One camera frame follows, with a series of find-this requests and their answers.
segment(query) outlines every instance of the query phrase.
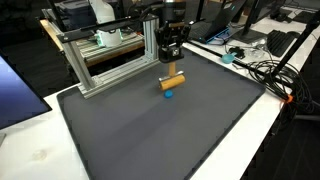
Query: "wooden desk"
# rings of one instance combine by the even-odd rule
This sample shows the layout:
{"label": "wooden desk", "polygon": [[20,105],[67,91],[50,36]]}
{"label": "wooden desk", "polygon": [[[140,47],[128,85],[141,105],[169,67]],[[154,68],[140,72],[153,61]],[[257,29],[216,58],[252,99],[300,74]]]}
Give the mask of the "wooden desk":
{"label": "wooden desk", "polygon": [[[49,21],[46,20],[46,19],[43,19],[43,20],[40,20],[40,24],[43,27],[43,29],[47,32],[47,34],[50,36],[50,38],[53,40],[55,45],[58,47],[59,51],[63,52],[63,46],[62,46],[61,42],[59,41],[59,39],[57,38],[56,31],[49,25]],[[93,65],[99,64],[99,63],[104,62],[106,60],[115,58],[117,56],[126,54],[128,52],[137,50],[137,49],[142,48],[142,47],[144,47],[144,42],[143,41],[141,41],[139,43],[136,43],[136,44],[133,44],[133,45],[130,45],[130,46],[127,46],[124,49],[121,48],[119,50],[115,50],[115,51],[112,51],[110,53],[106,53],[106,54],[104,54],[102,56],[99,56],[99,58],[97,58],[95,61],[86,62],[86,66],[87,67],[91,67]]]}

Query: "white table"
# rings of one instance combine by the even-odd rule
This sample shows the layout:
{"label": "white table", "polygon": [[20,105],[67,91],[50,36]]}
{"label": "white table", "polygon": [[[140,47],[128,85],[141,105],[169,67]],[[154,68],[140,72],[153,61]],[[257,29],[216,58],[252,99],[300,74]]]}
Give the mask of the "white table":
{"label": "white table", "polygon": [[[268,33],[272,29],[285,32],[302,31],[304,27],[304,24],[296,22],[286,24],[263,19],[254,26],[254,29]],[[319,37],[320,28],[316,29],[313,34]],[[308,37],[289,63],[301,69],[315,43],[313,36]],[[224,52],[224,47],[204,46],[217,52]],[[230,64],[222,64],[218,57],[193,45],[185,44],[184,47],[241,75],[248,76],[245,70],[236,70]],[[53,108],[51,112],[1,131],[1,133],[6,133],[7,137],[0,147],[0,179],[88,179],[58,106],[57,94],[45,98]],[[279,111],[278,98],[268,92],[262,95],[222,140],[192,179],[239,179]],[[44,152],[46,157],[37,157],[39,151]]]}

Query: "monitor screen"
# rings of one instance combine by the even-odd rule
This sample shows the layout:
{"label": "monitor screen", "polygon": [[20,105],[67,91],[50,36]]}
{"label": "monitor screen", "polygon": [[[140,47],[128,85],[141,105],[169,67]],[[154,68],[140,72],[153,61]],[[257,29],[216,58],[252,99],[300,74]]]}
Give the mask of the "monitor screen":
{"label": "monitor screen", "polygon": [[50,106],[0,54],[0,129],[50,110]]}

